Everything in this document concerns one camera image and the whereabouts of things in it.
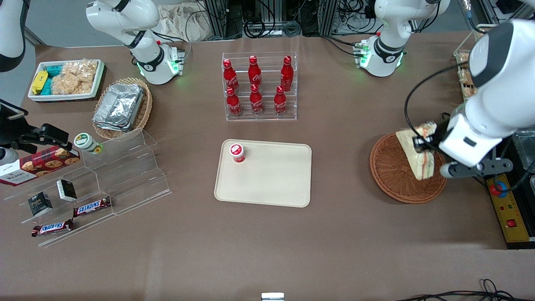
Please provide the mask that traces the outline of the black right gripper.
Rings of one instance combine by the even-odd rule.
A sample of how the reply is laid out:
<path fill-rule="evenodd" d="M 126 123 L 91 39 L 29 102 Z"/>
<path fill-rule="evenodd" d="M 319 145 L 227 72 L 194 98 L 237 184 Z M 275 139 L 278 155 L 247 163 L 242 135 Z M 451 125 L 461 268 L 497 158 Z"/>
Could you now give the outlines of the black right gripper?
<path fill-rule="evenodd" d="M 36 153 L 35 145 L 57 145 L 70 148 L 69 134 L 51 124 L 43 124 L 40 128 L 28 124 L 25 117 L 28 111 L 12 105 L 3 99 L 0 112 L 0 144 L 4 148 Z"/>

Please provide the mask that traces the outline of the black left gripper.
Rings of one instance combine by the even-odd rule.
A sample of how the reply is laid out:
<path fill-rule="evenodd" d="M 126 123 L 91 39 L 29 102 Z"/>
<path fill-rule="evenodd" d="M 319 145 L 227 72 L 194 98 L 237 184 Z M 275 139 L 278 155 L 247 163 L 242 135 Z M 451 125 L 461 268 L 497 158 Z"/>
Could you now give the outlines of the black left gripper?
<path fill-rule="evenodd" d="M 417 153 L 437 151 L 441 154 L 446 154 L 445 151 L 440 149 L 439 143 L 441 143 L 448 135 L 449 119 L 442 120 L 436 126 L 436 130 L 433 135 L 423 136 L 416 135 L 413 137 L 413 148 Z"/>

